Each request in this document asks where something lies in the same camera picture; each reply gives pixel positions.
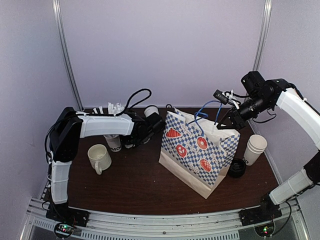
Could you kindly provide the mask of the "blue checkered paper bag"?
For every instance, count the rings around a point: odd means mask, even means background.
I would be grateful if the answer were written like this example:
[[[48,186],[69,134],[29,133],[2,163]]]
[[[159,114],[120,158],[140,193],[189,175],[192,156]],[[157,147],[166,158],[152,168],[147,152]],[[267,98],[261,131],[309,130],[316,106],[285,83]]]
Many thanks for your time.
[[[227,175],[241,134],[177,108],[165,123],[158,162],[207,199]]]

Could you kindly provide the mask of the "white paper coffee cup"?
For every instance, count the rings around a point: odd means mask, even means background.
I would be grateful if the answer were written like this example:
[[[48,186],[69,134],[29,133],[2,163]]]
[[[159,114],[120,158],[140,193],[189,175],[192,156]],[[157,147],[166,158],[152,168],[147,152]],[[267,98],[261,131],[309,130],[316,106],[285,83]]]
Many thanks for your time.
[[[143,113],[144,113],[145,117],[147,118],[147,117],[151,116],[152,114],[158,115],[159,109],[155,105],[149,105],[144,109]]]

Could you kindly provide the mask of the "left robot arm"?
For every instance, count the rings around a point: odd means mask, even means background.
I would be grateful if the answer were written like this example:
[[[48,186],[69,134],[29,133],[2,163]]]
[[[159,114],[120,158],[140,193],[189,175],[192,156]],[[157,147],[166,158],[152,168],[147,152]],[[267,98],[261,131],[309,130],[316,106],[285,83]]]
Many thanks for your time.
[[[135,111],[120,113],[87,113],[66,107],[48,130],[45,155],[49,165],[48,179],[51,199],[55,204],[52,213],[61,222],[72,218],[68,202],[69,172],[82,139],[118,135],[121,144],[132,148],[146,143],[165,128],[165,120],[158,110],[140,116]]]

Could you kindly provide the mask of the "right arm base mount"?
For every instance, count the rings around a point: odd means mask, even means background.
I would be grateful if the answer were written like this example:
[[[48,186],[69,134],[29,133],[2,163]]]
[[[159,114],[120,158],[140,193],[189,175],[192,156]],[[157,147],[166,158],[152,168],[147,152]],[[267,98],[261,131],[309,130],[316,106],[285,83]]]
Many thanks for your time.
[[[271,211],[263,210],[260,206],[253,208],[243,208],[239,212],[239,218],[242,226],[255,225],[282,216],[282,212],[279,209],[272,209]]]

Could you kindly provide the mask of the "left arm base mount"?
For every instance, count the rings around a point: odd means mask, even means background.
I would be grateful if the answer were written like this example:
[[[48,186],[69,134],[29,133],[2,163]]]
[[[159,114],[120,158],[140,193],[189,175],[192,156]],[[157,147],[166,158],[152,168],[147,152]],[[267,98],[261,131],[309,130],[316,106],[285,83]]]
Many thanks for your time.
[[[56,207],[50,204],[46,211],[46,218],[65,223],[70,226],[86,227],[90,213],[85,210],[79,210],[69,207]]]

